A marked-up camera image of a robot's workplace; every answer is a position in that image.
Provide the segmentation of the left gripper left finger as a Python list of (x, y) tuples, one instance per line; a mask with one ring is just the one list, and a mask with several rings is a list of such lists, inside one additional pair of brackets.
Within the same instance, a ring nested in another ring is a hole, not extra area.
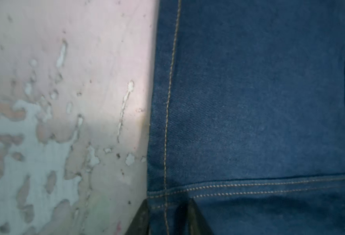
[(125, 235), (149, 235), (150, 211), (148, 201), (145, 199), (139, 207)]

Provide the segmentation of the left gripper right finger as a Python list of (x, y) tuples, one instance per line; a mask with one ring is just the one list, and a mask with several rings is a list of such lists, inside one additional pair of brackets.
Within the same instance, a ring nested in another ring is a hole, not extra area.
[(214, 235), (194, 199), (189, 199), (187, 208), (190, 235)]

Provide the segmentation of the dark blue denim skirt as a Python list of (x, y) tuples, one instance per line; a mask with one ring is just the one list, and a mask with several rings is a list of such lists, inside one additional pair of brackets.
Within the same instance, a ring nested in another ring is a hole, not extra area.
[(161, 1), (154, 235), (345, 235), (345, 1)]

